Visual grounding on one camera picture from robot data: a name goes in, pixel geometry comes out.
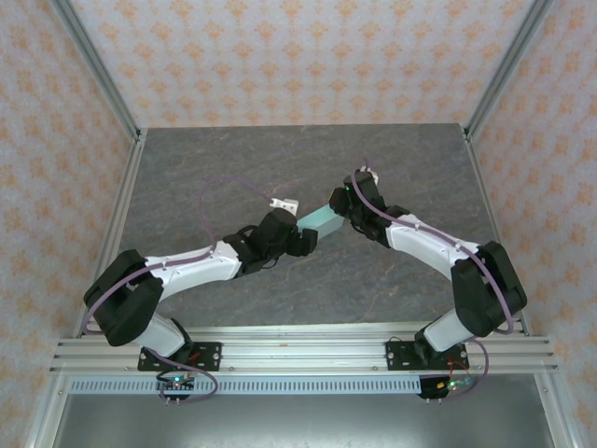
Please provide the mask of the aluminium frame post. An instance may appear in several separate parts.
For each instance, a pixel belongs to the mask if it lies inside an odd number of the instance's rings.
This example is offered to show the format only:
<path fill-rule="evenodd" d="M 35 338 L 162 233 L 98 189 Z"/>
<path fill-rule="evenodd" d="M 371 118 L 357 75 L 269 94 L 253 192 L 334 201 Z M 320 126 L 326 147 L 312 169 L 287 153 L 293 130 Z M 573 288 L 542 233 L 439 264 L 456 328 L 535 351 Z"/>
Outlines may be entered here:
<path fill-rule="evenodd" d="M 109 73 L 104 60 L 86 30 L 83 21 L 76 12 L 71 0 L 48 0 L 54 12 L 62 22 L 67 33 L 72 37 L 77 51 L 97 81 L 105 99 L 111 106 L 118 122 L 126 134 L 136 141 L 141 133 L 126 105 L 118 86 Z"/>
<path fill-rule="evenodd" d="M 515 69 L 543 24 L 553 3 L 554 0 L 533 0 L 470 120 L 463 128 L 465 139 L 468 142 L 474 142 L 475 138 L 482 132 L 485 121 L 491 115 L 501 93 L 513 76 Z"/>

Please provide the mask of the long aluminium mounting rail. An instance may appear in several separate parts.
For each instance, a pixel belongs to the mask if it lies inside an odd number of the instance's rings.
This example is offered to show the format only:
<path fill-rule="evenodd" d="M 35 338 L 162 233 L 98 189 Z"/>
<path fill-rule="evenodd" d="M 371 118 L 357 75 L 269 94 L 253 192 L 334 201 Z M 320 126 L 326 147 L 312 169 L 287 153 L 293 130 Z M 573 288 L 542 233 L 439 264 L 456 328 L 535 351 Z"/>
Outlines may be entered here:
<path fill-rule="evenodd" d="M 409 341 L 420 322 L 190 328 L 200 342 L 220 342 L 222 375 L 385 374 L 385 343 Z M 466 347 L 472 373 L 559 373 L 547 337 L 525 337 L 517 322 L 509 335 L 491 334 Z M 49 371 L 54 375 L 117 375 L 137 372 L 140 347 L 112 347 L 101 336 L 59 341 Z"/>

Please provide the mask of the light blue paper box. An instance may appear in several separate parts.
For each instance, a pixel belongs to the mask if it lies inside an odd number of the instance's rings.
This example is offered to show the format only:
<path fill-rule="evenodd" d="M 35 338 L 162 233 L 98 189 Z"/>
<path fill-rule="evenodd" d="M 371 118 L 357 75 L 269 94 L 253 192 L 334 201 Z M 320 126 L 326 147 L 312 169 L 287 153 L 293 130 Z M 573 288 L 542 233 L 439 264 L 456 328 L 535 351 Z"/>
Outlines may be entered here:
<path fill-rule="evenodd" d="M 332 208 L 326 204 L 309 215 L 298 220 L 298 228 L 312 230 L 318 233 L 319 240 L 325 238 L 332 232 L 339 230 L 344 222 L 344 217 L 337 215 Z"/>

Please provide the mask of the aluminium frame leg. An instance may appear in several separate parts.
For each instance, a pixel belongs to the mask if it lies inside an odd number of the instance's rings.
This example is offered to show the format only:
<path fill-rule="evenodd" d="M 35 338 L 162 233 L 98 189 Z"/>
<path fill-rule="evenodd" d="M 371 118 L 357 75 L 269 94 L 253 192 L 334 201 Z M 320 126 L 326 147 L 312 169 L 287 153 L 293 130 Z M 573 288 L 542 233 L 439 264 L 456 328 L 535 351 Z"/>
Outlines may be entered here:
<path fill-rule="evenodd" d="M 556 374 L 535 374 L 535 383 L 554 448 L 577 448 L 576 436 L 563 400 L 561 382 Z"/>
<path fill-rule="evenodd" d="M 52 448 L 69 395 L 72 380 L 67 375 L 50 376 L 35 412 L 25 448 Z"/>

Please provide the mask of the black controller board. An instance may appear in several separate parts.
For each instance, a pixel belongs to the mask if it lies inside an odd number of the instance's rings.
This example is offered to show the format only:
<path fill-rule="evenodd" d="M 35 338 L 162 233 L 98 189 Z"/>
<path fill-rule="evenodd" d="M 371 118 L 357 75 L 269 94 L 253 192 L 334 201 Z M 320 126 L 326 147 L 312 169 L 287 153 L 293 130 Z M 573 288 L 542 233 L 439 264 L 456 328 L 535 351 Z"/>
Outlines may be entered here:
<path fill-rule="evenodd" d="M 174 402 L 180 405 L 195 390 L 195 380 L 188 374 L 176 373 L 168 376 L 168 372 L 163 371 L 156 376 L 156 381 L 159 397 L 166 404 Z"/>
<path fill-rule="evenodd" d="M 418 397 L 425 402 L 431 400 L 442 401 L 450 393 L 456 392 L 462 388 L 468 388 L 474 384 L 469 376 L 451 378 L 448 375 L 425 375 L 420 378 L 421 392 Z"/>

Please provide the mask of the aluminium side rail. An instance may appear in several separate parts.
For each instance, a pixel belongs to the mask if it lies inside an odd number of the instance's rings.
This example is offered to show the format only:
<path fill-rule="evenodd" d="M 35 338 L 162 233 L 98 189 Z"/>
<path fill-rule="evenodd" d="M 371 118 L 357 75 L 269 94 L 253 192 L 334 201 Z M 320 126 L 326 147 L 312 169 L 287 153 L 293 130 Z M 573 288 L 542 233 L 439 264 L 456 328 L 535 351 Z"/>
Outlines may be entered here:
<path fill-rule="evenodd" d="M 465 140 L 466 150 L 467 150 L 469 158 L 471 160 L 471 163 L 472 163 L 472 166 L 473 166 L 473 170 L 475 172 L 475 176 L 476 176 L 476 179 L 477 179 L 478 184 L 479 184 L 479 190 L 480 190 L 482 199 L 484 201 L 484 204 L 485 204 L 485 207 L 486 207 L 486 210 L 487 210 L 487 214 L 488 214 L 489 220 L 491 222 L 491 226 L 492 226 L 492 229 L 493 229 L 493 235 L 495 237 L 495 240 L 498 243 L 502 243 L 501 232 L 500 232 L 501 229 L 500 229 L 500 226 L 499 226 L 499 224 L 498 224 L 498 222 L 497 222 L 497 220 L 495 218 L 495 214 L 493 212 L 493 208 L 492 208 L 492 204 L 491 204 L 489 192 L 488 192 L 488 190 L 486 188 L 484 179 L 482 177 L 482 172 L 480 170 L 479 158 L 478 158 L 478 156 L 476 154 L 476 151 L 474 149 L 472 137 L 469 135 L 467 129 L 463 128 L 462 132 L 463 132 L 463 138 Z M 523 332 L 523 334 L 524 334 L 525 337 L 530 337 L 530 336 L 534 335 L 533 328 L 527 322 L 526 314 L 525 314 L 524 310 L 522 310 L 522 311 L 520 311 L 520 312 L 518 312 L 516 314 L 516 319 L 517 319 L 518 322 L 521 323 L 521 327 L 522 327 L 521 331 Z"/>
<path fill-rule="evenodd" d="M 135 180 L 146 144 L 147 134 L 148 128 L 142 128 L 132 139 L 129 155 L 123 168 L 117 188 L 117 194 L 110 211 L 103 245 L 96 266 L 91 274 L 90 282 L 92 284 L 118 254 L 119 244 L 126 223 Z"/>

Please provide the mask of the grey metal sheet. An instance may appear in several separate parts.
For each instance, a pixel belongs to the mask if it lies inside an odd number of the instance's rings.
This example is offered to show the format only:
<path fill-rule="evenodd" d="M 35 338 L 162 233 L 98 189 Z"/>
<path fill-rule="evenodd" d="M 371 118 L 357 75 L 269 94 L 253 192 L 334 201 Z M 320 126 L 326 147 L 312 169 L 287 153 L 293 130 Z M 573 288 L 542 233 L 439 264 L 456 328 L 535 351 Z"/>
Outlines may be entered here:
<path fill-rule="evenodd" d="M 554 448 L 540 402 L 414 396 L 72 396 L 54 448 Z"/>

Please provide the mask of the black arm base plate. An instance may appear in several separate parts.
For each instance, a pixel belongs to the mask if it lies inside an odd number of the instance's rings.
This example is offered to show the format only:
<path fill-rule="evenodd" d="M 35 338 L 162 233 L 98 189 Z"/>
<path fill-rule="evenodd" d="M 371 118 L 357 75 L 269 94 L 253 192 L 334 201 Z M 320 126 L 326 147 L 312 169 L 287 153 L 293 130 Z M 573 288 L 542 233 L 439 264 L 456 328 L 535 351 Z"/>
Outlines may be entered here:
<path fill-rule="evenodd" d="M 468 353 L 464 344 L 437 352 L 423 341 L 392 338 L 385 343 L 385 360 L 389 371 L 467 370 Z"/>
<path fill-rule="evenodd" d="M 191 342 L 170 357 L 159 357 L 148 348 L 141 349 L 138 371 L 187 371 L 189 368 L 203 371 L 219 371 L 222 343 Z"/>

